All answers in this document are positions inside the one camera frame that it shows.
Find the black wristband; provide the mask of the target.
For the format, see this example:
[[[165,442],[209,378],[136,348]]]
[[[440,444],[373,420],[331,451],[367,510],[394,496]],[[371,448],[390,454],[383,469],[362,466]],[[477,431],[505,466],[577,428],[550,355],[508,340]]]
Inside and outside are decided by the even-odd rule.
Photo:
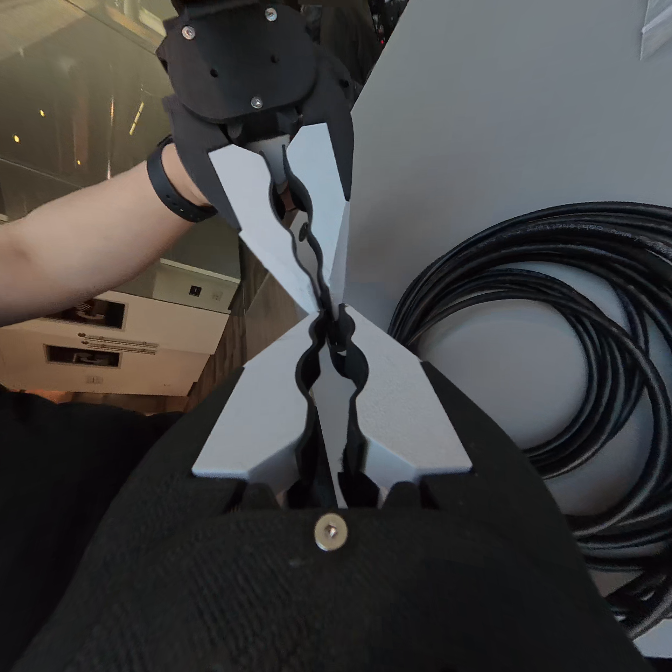
[[[178,192],[165,172],[163,149],[173,144],[172,135],[167,135],[147,157],[147,174],[152,188],[161,203],[181,219],[195,224],[214,218],[218,211],[212,206],[197,206]]]

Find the person's dark clothing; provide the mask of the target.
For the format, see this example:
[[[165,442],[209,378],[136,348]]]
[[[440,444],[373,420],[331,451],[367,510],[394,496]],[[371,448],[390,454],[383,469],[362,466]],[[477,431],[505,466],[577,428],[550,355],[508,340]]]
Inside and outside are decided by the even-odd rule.
[[[61,600],[122,485],[182,415],[1,387],[2,671]]]

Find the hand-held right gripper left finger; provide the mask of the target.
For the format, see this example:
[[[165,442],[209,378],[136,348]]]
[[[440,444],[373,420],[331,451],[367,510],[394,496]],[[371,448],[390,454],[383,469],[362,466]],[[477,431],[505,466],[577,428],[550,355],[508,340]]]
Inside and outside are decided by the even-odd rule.
[[[307,315],[244,365],[195,476],[285,492],[290,507],[323,504],[323,434],[311,394],[321,374],[323,311]]]

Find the grey desk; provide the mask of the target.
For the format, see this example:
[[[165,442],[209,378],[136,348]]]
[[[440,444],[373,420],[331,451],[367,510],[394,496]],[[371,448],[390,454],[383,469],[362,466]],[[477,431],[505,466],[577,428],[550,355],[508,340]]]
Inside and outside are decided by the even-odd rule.
[[[522,449],[671,656],[671,42],[647,1],[411,1],[353,110],[345,301]]]

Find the small clear bag red parts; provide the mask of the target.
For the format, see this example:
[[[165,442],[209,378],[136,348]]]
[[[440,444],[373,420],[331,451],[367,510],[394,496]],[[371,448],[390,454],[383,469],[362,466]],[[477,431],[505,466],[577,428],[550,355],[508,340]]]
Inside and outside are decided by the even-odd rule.
[[[647,1],[641,29],[640,60],[671,41],[671,1]]]

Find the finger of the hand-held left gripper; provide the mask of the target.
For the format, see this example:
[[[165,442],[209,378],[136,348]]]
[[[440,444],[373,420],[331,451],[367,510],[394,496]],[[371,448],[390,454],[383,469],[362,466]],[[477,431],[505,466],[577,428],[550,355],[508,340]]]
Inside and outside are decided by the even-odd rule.
[[[238,145],[208,153],[239,227],[239,237],[307,313],[328,310],[319,284],[298,259],[293,234],[273,204],[274,180],[264,154]]]
[[[315,281],[323,282],[332,311],[343,303],[348,257],[350,203],[343,193],[327,123],[303,126],[288,147],[292,177],[307,192],[300,197],[290,231],[296,241],[298,261]]]

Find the person's left hand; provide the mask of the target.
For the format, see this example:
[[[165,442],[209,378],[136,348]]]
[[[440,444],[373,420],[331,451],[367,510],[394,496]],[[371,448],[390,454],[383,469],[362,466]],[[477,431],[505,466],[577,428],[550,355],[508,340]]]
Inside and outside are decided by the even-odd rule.
[[[162,148],[161,161],[164,173],[176,192],[199,208],[210,207],[211,203],[198,189],[181,163],[177,148],[173,142]]]

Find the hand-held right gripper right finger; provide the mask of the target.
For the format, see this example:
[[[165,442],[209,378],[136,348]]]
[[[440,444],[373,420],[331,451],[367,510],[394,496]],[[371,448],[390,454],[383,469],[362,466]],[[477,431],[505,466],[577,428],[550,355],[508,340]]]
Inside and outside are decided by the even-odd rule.
[[[421,360],[352,307],[339,310],[336,370],[355,386],[337,474],[345,504],[376,508],[398,483],[469,473],[472,461]]]

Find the person's left forearm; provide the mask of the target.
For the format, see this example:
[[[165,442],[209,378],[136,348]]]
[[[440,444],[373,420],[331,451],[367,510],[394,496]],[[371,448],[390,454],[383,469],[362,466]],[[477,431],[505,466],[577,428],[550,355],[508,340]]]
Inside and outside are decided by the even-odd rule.
[[[145,163],[2,224],[1,326],[122,285],[190,227],[158,198]]]

